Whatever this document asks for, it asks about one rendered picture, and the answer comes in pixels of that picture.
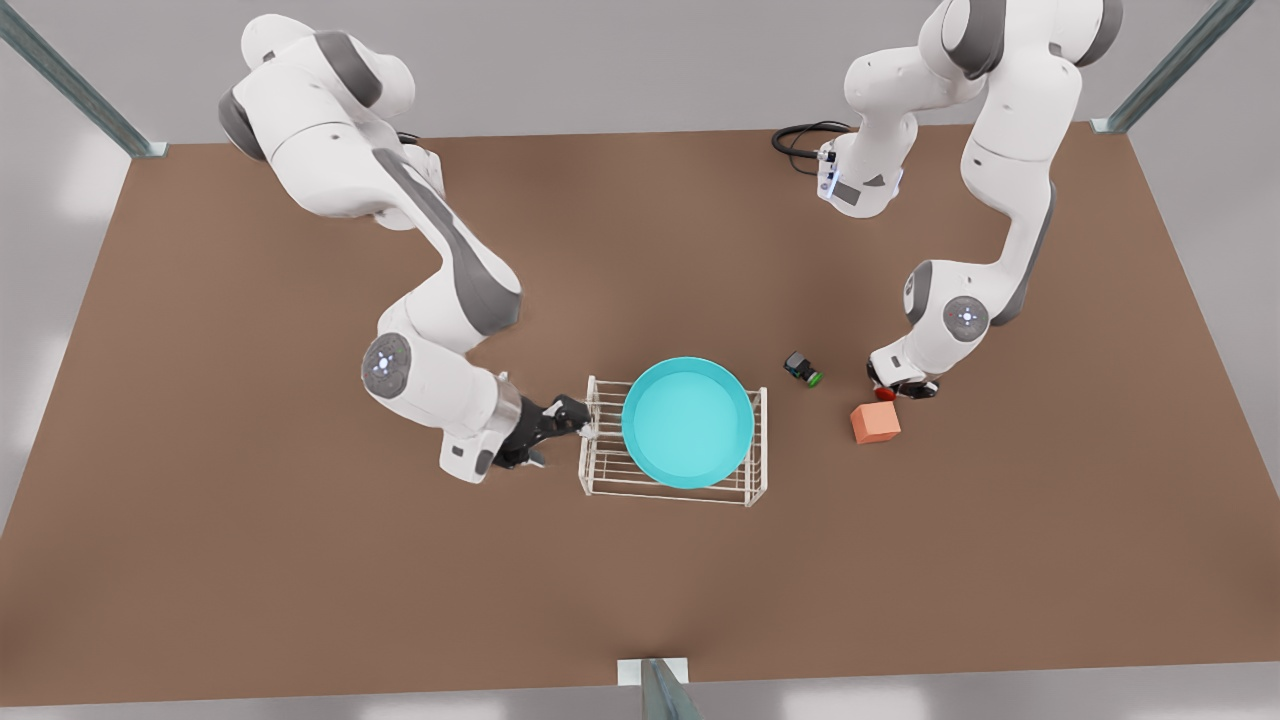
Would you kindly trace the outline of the orange cube box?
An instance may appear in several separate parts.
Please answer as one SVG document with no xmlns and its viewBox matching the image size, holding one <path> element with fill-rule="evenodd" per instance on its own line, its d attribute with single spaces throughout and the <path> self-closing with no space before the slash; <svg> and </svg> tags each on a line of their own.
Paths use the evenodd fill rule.
<svg viewBox="0 0 1280 720">
<path fill-rule="evenodd" d="M 899 414 L 891 401 L 856 406 L 850 413 L 850 423 L 858 445 L 886 442 L 901 432 Z"/>
</svg>

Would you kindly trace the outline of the cyan round plate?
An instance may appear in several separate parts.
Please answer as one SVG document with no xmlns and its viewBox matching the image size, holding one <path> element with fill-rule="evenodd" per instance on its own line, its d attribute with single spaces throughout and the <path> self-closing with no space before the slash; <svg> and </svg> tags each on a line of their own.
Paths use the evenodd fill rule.
<svg viewBox="0 0 1280 720">
<path fill-rule="evenodd" d="M 676 489 L 705 489 L 730 478 L 756 430 L 751 398 L 736 375 L 690 356 L 648 368 L 627 391 L 620 419 L 634 464 Z"/>
</svg>

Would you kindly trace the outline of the silver frame post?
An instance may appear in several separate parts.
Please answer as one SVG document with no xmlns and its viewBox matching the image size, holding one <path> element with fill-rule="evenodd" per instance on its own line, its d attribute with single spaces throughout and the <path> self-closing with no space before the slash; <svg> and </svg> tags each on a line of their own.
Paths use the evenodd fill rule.
<svg viewBox="0 0 1280 720">
<path fill-rule="evenodd" d="M 1112 113 L 1089 120 L 1092 131 L 1096 135 L 1126 135 L 1254 5 L 1254 1 L 1215 0 Z"/>
<path fill-rule="evenodd" d="M 687 659 L 621 659 L 616 667 L 617 685 L 640 688 L 643 720 L 705 720 L 686 688 Z"/>
<path fill-rule="evenodd" d="M 129 158 L 166 155 L 166 143 L 137 131 L 8 0 L 0 0 L 0 38 Z"/>
</svg>

